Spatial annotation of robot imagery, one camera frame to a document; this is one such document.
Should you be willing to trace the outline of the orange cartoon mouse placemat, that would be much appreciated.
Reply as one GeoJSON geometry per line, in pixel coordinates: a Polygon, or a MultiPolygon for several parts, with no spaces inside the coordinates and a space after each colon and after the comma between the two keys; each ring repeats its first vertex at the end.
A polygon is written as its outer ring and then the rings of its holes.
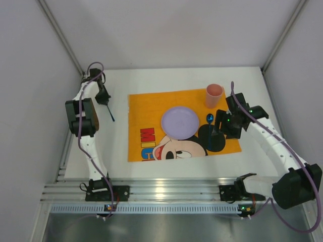
{"type": "Polygon", "coordinates": [[[128,162],[167,159],[196,158],[241,152],[237,139],[226,139],[225,135],[211,137],[208,146],[208,123],[206,116],[218,109],[227,110],[225,96],[217,106],[205,106],[206,90],[193,89],[174,92],[132,94],[129,96],[128,162]],[[168,137],[161,127],[161,118],[170,108],[185,106],[199,118],[199,129],[186,140],[168,137]]]}

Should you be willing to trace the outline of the blue metal fork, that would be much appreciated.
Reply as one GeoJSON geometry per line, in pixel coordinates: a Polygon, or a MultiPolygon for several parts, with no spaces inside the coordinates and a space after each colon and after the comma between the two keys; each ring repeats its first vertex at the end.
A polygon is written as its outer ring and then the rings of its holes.
{"type": "Polygon", "coordinates": [[[109,111],[109,114],[110,114],[110,116],[111,116],[112,121],[113,121],[113,122],[115,122],[115,118],[114,118],[114,116],[113,116],[113,114],[112,114],[112,112],[111,112],[111,110],[110,110],[110,108],[109,108],[109,105],[108,105],[108,104],[106,104],[106,107],[107,107],[107,109],[108,109],[108,111],[109,111]]]}

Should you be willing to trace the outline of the pink plastic cup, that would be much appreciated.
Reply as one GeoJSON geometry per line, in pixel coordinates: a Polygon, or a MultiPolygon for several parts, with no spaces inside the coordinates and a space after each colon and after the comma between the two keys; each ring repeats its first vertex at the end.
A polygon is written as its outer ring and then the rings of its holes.
{"type": "Polygon", "coordinates": [[[205,105],[207,108],[215,108],[223,95],[223,87],[218,84],[210,84],[206,88],[205,105]]]}

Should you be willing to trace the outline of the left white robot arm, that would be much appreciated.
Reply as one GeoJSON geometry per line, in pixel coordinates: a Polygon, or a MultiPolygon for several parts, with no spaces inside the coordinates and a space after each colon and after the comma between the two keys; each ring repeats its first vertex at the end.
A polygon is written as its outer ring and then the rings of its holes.
{"type": "Polygon", "coordinates": [[[65,102],[69,129],[77,137],[78,148],[87,160],[89,193],[112,187],[95,139],[95,134],[99,131],[99,118],[94,105],[107,107],[111,97],[104,83],[105,74],[102,70],[88,68],[87,77],[82,80],[77,96],[65,102]]]}

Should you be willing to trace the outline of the blue metal spoon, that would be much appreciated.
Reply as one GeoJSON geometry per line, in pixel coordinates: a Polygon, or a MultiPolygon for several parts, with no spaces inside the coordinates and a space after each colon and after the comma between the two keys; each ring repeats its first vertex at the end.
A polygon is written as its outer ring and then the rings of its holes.
{"type": "Polygon", "coordinates": [[[214,115],[212,113],[207,114],[206,116],[206,121],[208,123],[208,146],[207,149],[210,151],[211,149],[211,134],[212,134],[212,129],[211,125],[214,120],[214,115]]]}

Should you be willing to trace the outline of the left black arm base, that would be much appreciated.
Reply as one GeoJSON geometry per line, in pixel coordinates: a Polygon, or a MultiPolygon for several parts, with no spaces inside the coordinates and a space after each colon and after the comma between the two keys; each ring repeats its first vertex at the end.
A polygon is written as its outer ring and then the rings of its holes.
{"type": "Polygon", "coordinates": [[[90,179],[88,185],[81,183],[79,188],[85,192],[85,201],[87,202],[127,202],[130,196],[130,186],[126,185],[111,185],[112,190],[108,186],[106,180],[102,177],[101,180],[90,179]]]}

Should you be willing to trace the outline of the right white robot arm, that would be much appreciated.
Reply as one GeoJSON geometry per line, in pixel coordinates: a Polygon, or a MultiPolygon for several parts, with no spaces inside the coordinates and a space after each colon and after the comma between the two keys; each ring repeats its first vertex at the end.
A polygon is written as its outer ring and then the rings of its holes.
{"type": "Polygon", "coordinates": [[[272,198],[282,209],[315,199],[322,169],[317,164],[308,164],[295,154],[261,106],[249,106],[242,93],[230,95],[226,103],[227,111],[216,112],[211,136],[240,139],[241,132],[245,130],[259,144],[278,174],[277,177],[255,173],[240,176],[235,181],[239,193],[243,196],[258,194],[272,198]]]}

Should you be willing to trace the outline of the purple plastic plate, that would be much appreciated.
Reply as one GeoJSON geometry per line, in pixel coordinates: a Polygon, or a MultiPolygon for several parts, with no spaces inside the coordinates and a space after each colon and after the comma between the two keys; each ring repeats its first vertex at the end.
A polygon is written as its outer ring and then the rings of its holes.
{"type": "Polygon", "coordinates": [[[186,140],[198,131],[199,118],[192,109],[175,106],[163,114],[161,128],[172,139],[186,140]]]}

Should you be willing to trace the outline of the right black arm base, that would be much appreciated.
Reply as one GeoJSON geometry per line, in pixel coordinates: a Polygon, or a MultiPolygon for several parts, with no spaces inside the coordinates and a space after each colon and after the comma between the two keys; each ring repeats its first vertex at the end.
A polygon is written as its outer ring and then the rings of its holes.
{"type": "Polygon", "coordinates": [[[236,178],[232,185],[219,185],[221,201],[233,204],[237,201],[252,201],[255,202],[255,194],[246,191],[243,181],[256,175],[255,173],[248,173],[236,178]]]}

